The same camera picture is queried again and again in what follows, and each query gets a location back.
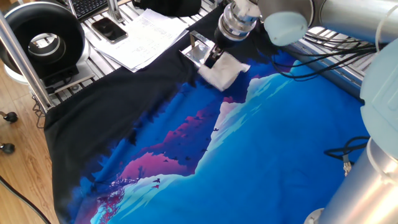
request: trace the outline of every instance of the keyboard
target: keyboard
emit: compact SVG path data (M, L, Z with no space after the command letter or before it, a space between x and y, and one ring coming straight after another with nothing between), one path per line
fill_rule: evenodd
M87 19L108 6L106 0L72 0L72 4L79 21Z

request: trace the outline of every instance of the black cable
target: black cable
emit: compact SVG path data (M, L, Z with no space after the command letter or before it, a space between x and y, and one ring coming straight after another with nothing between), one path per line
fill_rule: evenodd
M335 159L339 159L339 160L341 160L341 161L344 161L344 160L343 160L343 156L348 155L349 153L351 153L351 152L353 152L353 151L355 151L355 150L363 149L363 148L365 148L366 145L368 144L368 143L366 142L366 143L359 144L359 145L357 145L357 146L349 146L352 142L357 141L357 140L369 140L369 138L370 138L370 137L368 137L368 136L358 136L358 137L354 137L354 138L351 138L350 140L348 140L347 143L344 145L344 147L338 148L338 149L329 149L329 150L325 150L323 153L324 153L325 155L327 155L327 156L332 157L332 158L335 158ZM335 153L337 153L337 152L341 152L341 153L343 153L343 154L340 155L340 156L338 156L338 155L335 154Z
M359 47L361 44L364 44L362 41L361 42L339 42L339 45L338 45L338 47L332 47L332 46L327 46L327 45L324 45L324 44L322 44L322 43L318 43L317 42L317 40L312 40L310 37L304 37L303 38L304 40L306 40L306 41L308 41L308 42L311 42L311 43L313 43L313 44L316 44L316 45L321 45L322 47L327 47L327 48L329 48L329 49L335 49L335 50L345 50L346 48L340 48L339 46L341 46L341 45L343 45L343 44L355 44L355 46L354 47ZM336 42L331 42L331 41L327 41L327 40L321 40L321 41L324 41L324 42L326 42L326 43L332 43L332 44L337 44ZM367 44L364 44L363 46L373 46L373 47L375 47L373 44L369 44L369 43L367 43Z
M348 66L348 65L351 65L351 64L357 62L359 59L361 59L361 58L363 58L363 57L366 57L366 56L368 56L368 55L370 55L370 54L373 54L373 52L366 53L366 54L363 54L363 55L359 55L358 58L357 58L357 60L353 60L352 62L347 63L347 64L342 65L342 66L339 66L339 67L336 67L335 69L344 68L344 67L346 67L346 66Z
M39 123L40 123L41 118L45 118L45 115L44 115L43 111L41 110L39 101L36 100L36 97L34 95L32 96L32 99L35 101L35 105L33 106L32 111L37 116L36 127L39 129L44 129L44 126L39 126Z
M346 54L356 53L359 50L372 50L373 52L376 52L376 47L374 45L364 45L364 46L354 47L354 48L350 48L350 49L344 49L344 50L340 50L339 52L328 53L328 54L303 54L303 53L300 53L300 52L296 52L294 50L289 50L287 48L283 48L283 50L288 52L288 53L297 54L297 55L300 55L300 56L322 57L322 56L346 55Z
M372 53L372 52L368 52L368 53L366 53L366 52L367 52L367 51L365 51L365 54L364 54L364 55L360 55L360 56L365 57L365 56L367 56L367 55L369 55L369 54ZM319 60L326 59L326 58L328 58L328 57L330 57L330 56L323 56L323 57L320 57L320 58L313 59L313 60L311 60L311 61L307 61L307 62L301 63L301 64L299 64L299 65L283 65L283 64L277 63L277 62L275 61L275 58L274 58L274 63L275 63L276 65L280 66L280 67L295 68L295 67L300 67L300 66L308 65L308 64L310 64L310 63L313 63L313 62L317 62L317 61L319 61ZM353 63L353 62L350 62L350 63L348 63L348 64L346 64L346 65L340 66L340 68L343 68L343 67L345 67L345 66L347 66L347 65L350 65L350 64L352 64L352 63Z
M364 42L363 40L343 40L343 39L327 39L324 37L321 37L317 34L305 34L306 37L308 38L313 38L315 40L319 41L324 41L324 42L331 42L331 43L337 43L337 44L353 44L353 43L361 43Z
M311 44L315 44L315 45L318 45L318 46L321 46L321 47L324 47L324 48L330 49L330 50L346 50L346 49L340 48L340 47L327 46L327 45L318 43L318 42L316 42L316 41L310 40L310 39L305 38L305 37L304 37L304 40L307 41L307 42L309 42L309 43L311 43ZM360 45L360 43L357 43L354 47L349 48L349 49L356 49L356 48L359 47L359 45Z
M10 184L7 183L6 180L3 179L2 176L0 176L0 184L2 184L7 190L9 190L13 195L15 195L17 198L21 199L23 202L25 202L33 211L35 211L36 214L43 220L45 224L51 224L48 218L38 209L30 200L25 198L22 194L20 194L16 189L11 187Z
M346 59L344 59L344 60L342 60L342 61L340 61L340 62L338 62L338 63L335 63L335 64L333 64L333 65L330 65L330 66L328 66L328 67L326 67L326 68L323 68L323 69L321 69L321 70L318 70L318 71L316 71L316 72L309 73L309 74L306 74L306 75L297 75L297 76L295 76L295 75L289 75L289 74L287 74L287 73L284 73L284 72L283 72L280 68L278 68L278 66L274 63L274 61L272 60L272 58L271 58L271 64L272 64L272 66L275 68L275 70L277 70L277 72L279 72L282 76L284 76L284 77L286 77L286 78L293 78L294 80L296 80L296 79L298 79L298 78L310 78L310 77L313 77L313 78L314 78L314 76L317 76L319 73L322 73L322 72L325 72L325 71L329 71L329 70L333 70L333 69L335 69L335 67L337 67L337 66L339 66L339 65L341 65L341 64L343 64L343 63L346 63L346 62L348 62L348 61L350 61L350 60L356 58L357 56L358 56L358 54L354 54L354 55L352 55L352 56L350 56L350 57L348 57L348 58L346 58Z

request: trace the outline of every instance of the black t-shirt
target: black t-shirt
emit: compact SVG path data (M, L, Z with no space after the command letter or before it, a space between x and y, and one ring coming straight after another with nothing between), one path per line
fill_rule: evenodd
M222 12L189 30L214 39ZM263 29L228 50L251 69L224 92L179 52L189 44L185 36L147 68L120 68L48 112L61 223L297 223L325 206L342 181L330 167L341 164L319 148L366 134L360 104L323 78L272 75Z

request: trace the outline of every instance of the wooden floor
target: wooden floor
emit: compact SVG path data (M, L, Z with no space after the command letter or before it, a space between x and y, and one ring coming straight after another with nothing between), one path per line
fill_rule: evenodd
M0 175L32 201L51 223L58 223L53 208L52 165L43 129L36 128L34 100L28 87L12 81L0 61L0 111L14 111L19 120L0 119L0 142L15 144L11 155L0 152ZM43 223L26 204L0 185L0 224Z

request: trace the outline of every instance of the power cord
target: power cord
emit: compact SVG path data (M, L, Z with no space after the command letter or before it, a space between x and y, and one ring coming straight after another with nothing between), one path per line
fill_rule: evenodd
M36 96L32 96L32 99L35 101L35 105L32 108L32 111L37 116L36 128L44 129L44 126L40 126L40 121L45 118L45 114L43 113L39 101L36 99Z
M344 147L342 148L337 148L337 149L328 149L325 150L323 153L327 156L333 157L335 159L339 159L341 161L343 161L343 155L348 155L349 153L358 150L358 149L363 149L366 147L366 145L368 144L368 142L363 143L363 144L359 144L356 146L349 146L352 142L357 141L357 140L369 140L370 137L368 136L358 136L358 137L354 137L350 140L348 140L348 142L344 145ZM342 152L343 154L338 156L335 153L337 152Z
M21 199L23 202L27 204L42 220L45 224L51 224L48 218L38 209L30 200L25 198L22 194L20 194L16 189L11 187L10 184L6 182L6 180L3 179L2 176L0 176L0 184L3 185L7 190L9 190L13 195L15 195L17 198Z

